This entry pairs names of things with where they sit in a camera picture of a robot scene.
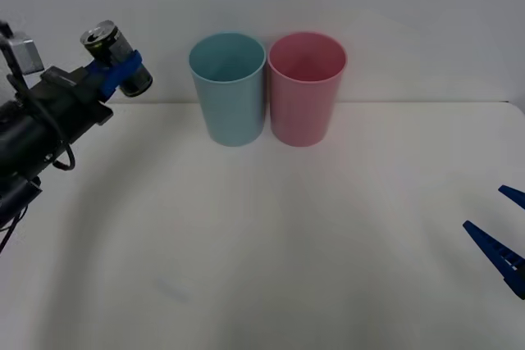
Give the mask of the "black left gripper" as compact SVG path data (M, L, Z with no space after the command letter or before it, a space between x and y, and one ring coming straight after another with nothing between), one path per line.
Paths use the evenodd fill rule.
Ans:
M139 85L124 88L141 66L138 50L115 66L97 60L72 72L52 66L41 74L30 92L48 110L67 141L74 143L94 125L103 125L112 118L113 111L105 102L117 88L130 97L141 94Z

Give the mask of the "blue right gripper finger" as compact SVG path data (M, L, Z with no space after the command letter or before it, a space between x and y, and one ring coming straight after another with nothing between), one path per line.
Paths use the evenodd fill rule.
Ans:
M503 276L504 282L520 299L524 299L524 258L491 237L471 221L465 221L463 227Z
M511 201L515 202L522 209L525 209L525 193L511 188L506 185L502 185L498 188L498 191L509 198Z

